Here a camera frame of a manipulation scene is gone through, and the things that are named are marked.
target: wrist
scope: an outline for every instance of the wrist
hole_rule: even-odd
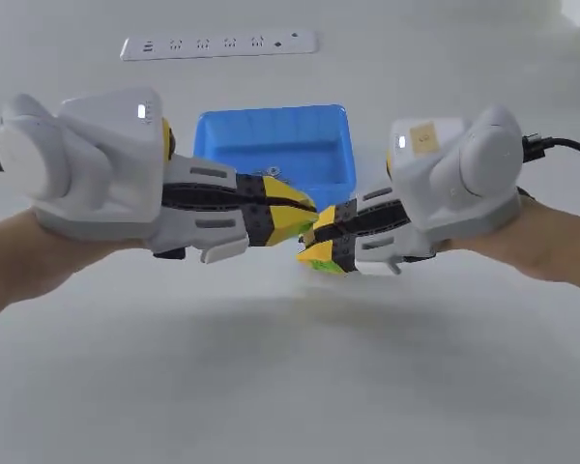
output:
[[[580,287],[580,217],[567,215],[566,233],[554,244],[552,259],[545,269],[548,279]]]

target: yellow and black finger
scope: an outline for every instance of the yellow and black finger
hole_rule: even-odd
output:
[[[316,205],[307,194],[288,186],[274,177],[263,176],[260,179],[262,179],[262,183],[264,184],[264,193],[267,198],[287,200],[289,203],[298,203],[315,213]]]
[[[285,202],[287,204],[283,204],[283,201],[278,201],[278,204],[269,204],[267,188],[271,191],[271,185],[275,185],[269,182],[269,179],[273,178],[237,176],[237,193],[253,200],[240,206],[250,247],[272,247],[285,240],[298,237],[318,219],[315,207],[312,210],[311,199],[293,188],[283,191],[287,196],[281,199],[287,199],[288,201]],[[273,189],[276,189],[277,194],[282,191],[276,186]]]
[[[305,247],[327,242],[352,233],[351,222],[357,217],[357,199],[330,206],[302,236]]]
[[[343,236],[310,246],[297,259],[316,271],[329,274],[348,274],[355,266],[355,237]]]

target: power strip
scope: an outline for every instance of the power strip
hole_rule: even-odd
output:
[[[272,29],[224,35],[156,34],[129,37],[120,58],[123,61],[181,60],[314,53],[317,50],[317,35],[313,31]]]

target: yellow object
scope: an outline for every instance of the yellow object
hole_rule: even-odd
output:
[[[264,176],[262,178],[264,181],[264,191],[266,195],[270,198],[286,198],[288,200],[296,201],[302,205],[308,206],[310,208],[316,208],[313,200],[309,198],[306,194],[298,191],[294,188],[289,187],[281,181],[278,181],[274,177]]]
[[[163,125],[163,157],[165,161],[170,161],[170,125],[165,118],[161,118],[161,123]]]
[[[330,206],[325,211],[320,213],[318,220],[313,224],[314,229],[319,229],[325,225],[330,225],[335,222],[335,205]]]
[[[271,210],[274,230],[267,241],[267,247],[272,247],[292,237],[301,235],[318,219],[318,214],[315,212],[300,210],[291,206],[274,205],[269,207],[269,209]]]
[[[436,153],[441,149],[434,123],[427,123],[410,129],[410,139],[416,157]]]
[[[303,250],[297,259],[316,271],[329,274],[346,274],[333,261],[333,241],[328,240]]]

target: screw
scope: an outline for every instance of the screw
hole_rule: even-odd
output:
[[[278,166],[271,166],[266,170],[267,175],[271,177],[279,177],[281,174],[281,169]]]

